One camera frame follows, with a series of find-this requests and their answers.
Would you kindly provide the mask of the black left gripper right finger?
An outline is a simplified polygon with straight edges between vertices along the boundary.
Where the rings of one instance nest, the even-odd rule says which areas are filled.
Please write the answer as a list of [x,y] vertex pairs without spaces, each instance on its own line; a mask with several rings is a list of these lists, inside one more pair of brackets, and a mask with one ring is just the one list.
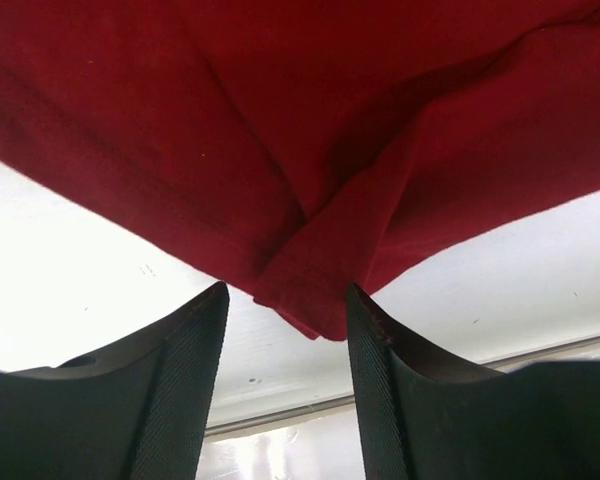
[[360,287],[348,351],[370,479],[600,479],[600,361],[502,373],[394,320]]

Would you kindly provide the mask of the red t-shirt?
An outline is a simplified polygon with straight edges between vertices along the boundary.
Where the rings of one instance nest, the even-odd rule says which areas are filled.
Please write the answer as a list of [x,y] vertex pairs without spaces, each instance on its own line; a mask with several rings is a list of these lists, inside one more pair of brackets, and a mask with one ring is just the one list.
[[600,1],[0,1],[0,161],[341,341],[600,190]]

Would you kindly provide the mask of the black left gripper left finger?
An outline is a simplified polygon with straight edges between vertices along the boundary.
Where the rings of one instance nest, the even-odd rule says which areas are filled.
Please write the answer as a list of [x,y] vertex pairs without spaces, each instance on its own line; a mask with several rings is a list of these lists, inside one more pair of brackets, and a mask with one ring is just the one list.
[[0,372],[0,479],[192,479],[225,336],[218,282],[58,367]]

